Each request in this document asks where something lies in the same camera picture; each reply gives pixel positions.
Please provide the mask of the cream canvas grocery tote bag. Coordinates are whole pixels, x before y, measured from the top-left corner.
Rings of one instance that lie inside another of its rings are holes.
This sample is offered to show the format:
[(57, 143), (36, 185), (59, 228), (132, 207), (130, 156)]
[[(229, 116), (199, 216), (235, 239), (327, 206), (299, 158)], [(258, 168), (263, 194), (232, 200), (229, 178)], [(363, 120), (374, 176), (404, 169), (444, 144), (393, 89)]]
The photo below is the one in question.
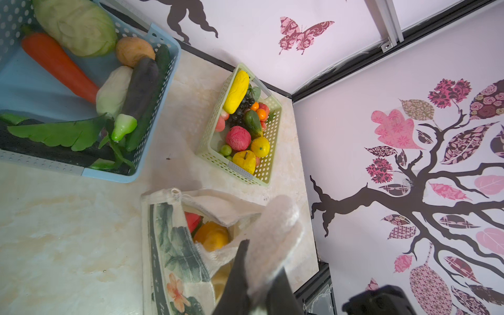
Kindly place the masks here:
[(286, 265), (302, 239), (288, 196), (261, 206), (216, 190), (141, 199), (145, 314), (301, 314)]

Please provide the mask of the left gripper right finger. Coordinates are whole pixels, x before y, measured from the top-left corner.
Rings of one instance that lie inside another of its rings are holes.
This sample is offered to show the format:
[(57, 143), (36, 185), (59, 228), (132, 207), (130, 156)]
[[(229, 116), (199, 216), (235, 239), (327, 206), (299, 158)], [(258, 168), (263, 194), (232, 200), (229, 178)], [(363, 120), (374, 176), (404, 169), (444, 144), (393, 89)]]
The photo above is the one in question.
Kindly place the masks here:
[(268, 315), (303, 315), (303, 309), (293, 294), (285, 269), (282, 269), (266, 296)]

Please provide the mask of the red bell pepper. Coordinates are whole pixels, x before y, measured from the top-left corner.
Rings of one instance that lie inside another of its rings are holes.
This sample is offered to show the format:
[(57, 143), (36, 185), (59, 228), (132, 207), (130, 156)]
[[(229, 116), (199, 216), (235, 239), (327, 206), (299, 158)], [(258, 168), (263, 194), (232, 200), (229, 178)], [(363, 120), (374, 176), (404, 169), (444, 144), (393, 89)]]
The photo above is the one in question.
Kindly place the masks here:
[(185, 212), (186, 222), (191, 234), (198, 230), (202, 224), (203, 217), (195, 213)]

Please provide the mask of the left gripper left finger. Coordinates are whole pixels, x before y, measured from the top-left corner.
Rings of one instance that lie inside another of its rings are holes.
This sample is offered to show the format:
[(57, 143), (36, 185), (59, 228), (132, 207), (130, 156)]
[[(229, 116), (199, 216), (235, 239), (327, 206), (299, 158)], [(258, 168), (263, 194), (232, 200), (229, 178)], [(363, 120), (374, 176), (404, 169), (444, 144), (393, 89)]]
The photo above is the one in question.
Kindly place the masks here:
[(213, 315), (249, 314), (250, 302), (245, 274), (245, 256), (248, 247), (249, 240), (243, 240), (240, 243), (223, 295), (216, 305)]

